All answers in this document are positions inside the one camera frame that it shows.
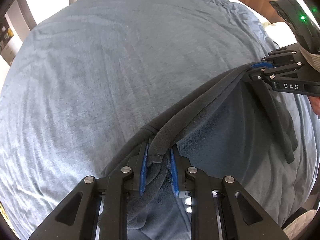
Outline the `person's right hand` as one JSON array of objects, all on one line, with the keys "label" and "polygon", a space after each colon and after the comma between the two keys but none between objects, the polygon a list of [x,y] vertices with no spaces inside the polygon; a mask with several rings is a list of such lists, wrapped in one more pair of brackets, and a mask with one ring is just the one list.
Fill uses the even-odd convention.
[{"label": "person's right hand", "polygon": [[313,112],[320,117],[320,97],[308,96]]}]

